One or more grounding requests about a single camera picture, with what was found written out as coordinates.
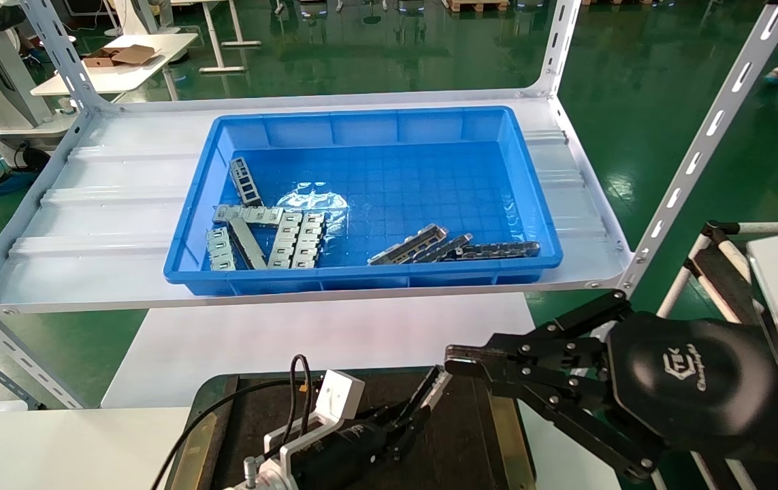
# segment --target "cardboard box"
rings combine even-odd
[[[133,44],[127,48],[103,47],[83,59],[88,68],[106,68],[116,65],[146,65],[156,54],[149,46]]]

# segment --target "table leg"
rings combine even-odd
[[[180,100],[180,95],[177,94],[177,86],[174,86],[174,75],[171,75],[171,69],[168,65],[162,66],[162,75],[165,76],[165,83],[168,85],[168,93],[171,94],[171,100]]]
[[[216,38],[216,28],[214,27],[214,18],[210,15],[210,7],[208,7],[208,3],[202,3],[202,7],[204,7],[204,19],[208,23],[208,34],[210,35],[210,43],[212,44],[212,47],[214,47],[214,56],[216,56],[216,67],[215,68],[201,68],[199,71],[202,74],[216,74],[217,72],[228,72],[228,71],[244,71],[246,68],[243,66],[226,66],[223,62],[223,52],[220,50],[220,41]]]
[[[228,10],[231,12],[231,22],[234,26],[234,36],[237,41],[226,41],[223,43],[224,48],[230,47],[248,47],[248,46],[261,46],[261,41],[244,41],[243,34],[240,32],[240,20],[237,18],[237,6],[234,5],[234,0],[228,0]]]

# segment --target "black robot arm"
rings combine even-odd
[[[612,321],[606,342],[581,338]],[[612,291],[528,334],[450,345],[445,367],[527,403],[632,480],[670,448],[778,462],[778,366],[759,327],[665,320]]]

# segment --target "blue shoe cover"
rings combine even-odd
[[[31,186],[31,183],[37,179],[37,176],[38,173],[36,171],[12,171],[8,174],[5,181],[0,182],[0,196],[9,195],[9,193]]]
[[[771,84],[771,86],[778,86],[778,77],[773,75],[772,72],[764,75],[764,81]]]

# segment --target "corrugated shelf panel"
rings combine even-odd
[[[111,310],[201,304],[265,303],[395,295],[575,289],[585,282],[618,275],[626,252],[617,250],[598,210],[591,185],[573,159],[566,136],[543,99],[485,99],[327,105],[314,108],[179,108],[151,103],[126,112],[102,115],[69,155],[55,183],[47,189],[27,231],[13,243],[0,270],[0,309],[40,311]],[[540,182],[559,230],[565,259],[528,286],[404,289],[403,291],[329,291],[274,297],[194,297],[162,276],[183,199],[192,180],[206,134],[215,118],[247,112],[311,112],[403,108],[404,106],[507,105],[522,127]]]

